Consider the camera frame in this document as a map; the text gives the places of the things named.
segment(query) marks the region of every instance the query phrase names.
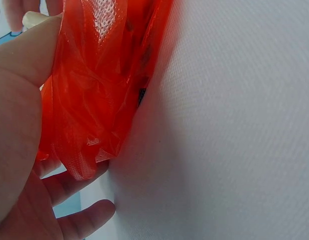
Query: white cloth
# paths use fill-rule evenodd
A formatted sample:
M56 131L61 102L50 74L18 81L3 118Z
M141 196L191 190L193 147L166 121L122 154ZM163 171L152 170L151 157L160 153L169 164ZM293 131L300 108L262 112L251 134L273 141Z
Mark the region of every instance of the white cloth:
M175 0L101 197L87 240L309 240L309 0Z

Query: wrinkled plastic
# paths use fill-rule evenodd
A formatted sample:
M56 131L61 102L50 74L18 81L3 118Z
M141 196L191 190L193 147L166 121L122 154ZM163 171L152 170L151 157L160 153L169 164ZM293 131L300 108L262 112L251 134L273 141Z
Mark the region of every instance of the wrinkled plastic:
M77 180L118 155L153 75L173 0L66 0L51 77L41 91L37 160Z

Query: textured plastic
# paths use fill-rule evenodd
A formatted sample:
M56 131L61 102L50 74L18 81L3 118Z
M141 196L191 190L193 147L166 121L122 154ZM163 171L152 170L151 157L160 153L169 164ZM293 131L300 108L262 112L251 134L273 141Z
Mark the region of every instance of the textured plastic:
M38 161L77 180L116 157L153 75L173 0L66 0L51 77L41 91Z

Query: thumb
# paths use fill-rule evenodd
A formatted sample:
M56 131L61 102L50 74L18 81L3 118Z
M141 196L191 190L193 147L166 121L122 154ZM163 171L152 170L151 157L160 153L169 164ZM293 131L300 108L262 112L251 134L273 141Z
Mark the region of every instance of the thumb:
M28 12L24 22L41 23L0 46L0 69L40 87L51 75L61 17Z

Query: white fabric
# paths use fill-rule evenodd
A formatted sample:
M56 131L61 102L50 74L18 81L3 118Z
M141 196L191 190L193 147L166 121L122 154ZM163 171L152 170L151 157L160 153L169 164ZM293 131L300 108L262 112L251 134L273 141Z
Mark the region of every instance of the white fabric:
M117 204L87 239L309 240L309 0L176 0L167 32L120 157L81 194Z

